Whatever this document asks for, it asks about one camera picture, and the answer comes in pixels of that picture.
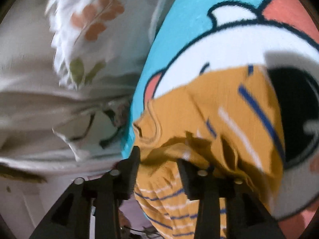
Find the mustard striped knit sweater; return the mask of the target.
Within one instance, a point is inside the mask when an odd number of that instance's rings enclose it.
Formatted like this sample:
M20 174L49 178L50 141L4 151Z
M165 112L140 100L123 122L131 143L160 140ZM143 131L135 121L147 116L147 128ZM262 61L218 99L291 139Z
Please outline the mustard striped knit sweater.
M279 102L263 66L207 72L149 100L133 123L141 151L135 198L164 238L193 238L198 201L183 189L177 161L248 185L272 211L283 175Z

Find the white pillow with black figure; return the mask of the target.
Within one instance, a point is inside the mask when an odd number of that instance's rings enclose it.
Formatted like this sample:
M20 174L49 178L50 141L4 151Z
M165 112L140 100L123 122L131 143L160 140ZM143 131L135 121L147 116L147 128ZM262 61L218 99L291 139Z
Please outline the white pillow with black figure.
M52 131L70 147L76 161L118 154L130 104L130 97L108 101L75 114Z

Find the beige bed sheet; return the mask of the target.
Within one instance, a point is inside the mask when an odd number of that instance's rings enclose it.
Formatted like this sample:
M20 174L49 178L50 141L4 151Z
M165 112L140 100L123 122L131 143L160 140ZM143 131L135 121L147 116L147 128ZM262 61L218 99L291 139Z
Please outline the beige bed sheet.
M157 0L150 48L174 1ZM121 157L121 149L115 155L76 161L52 128L81 111L132 97L142 71L106 77L77 90L61 86L53 67L56 50L47 4L48 0L7 0L1 8L1 164L32 173L105 168Z

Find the white floral leaf pillow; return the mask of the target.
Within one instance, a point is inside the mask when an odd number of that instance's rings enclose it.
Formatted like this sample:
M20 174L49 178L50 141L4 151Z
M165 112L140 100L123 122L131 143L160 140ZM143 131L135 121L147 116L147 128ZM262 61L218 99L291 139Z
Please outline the white floral leaf pillow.
M71 90L106 77L139 74L157 0L48 0L59 83Z

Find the turquoise cartoon fleece blanket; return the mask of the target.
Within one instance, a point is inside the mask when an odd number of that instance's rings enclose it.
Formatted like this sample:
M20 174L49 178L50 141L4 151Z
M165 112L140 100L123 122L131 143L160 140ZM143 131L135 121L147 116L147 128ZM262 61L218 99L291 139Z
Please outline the turquoise cartoon fleece blanket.
M318 238L318 28L300 0L175 0L138 82L130 119L201 73L269 68L286 142L274 217L286 238Z

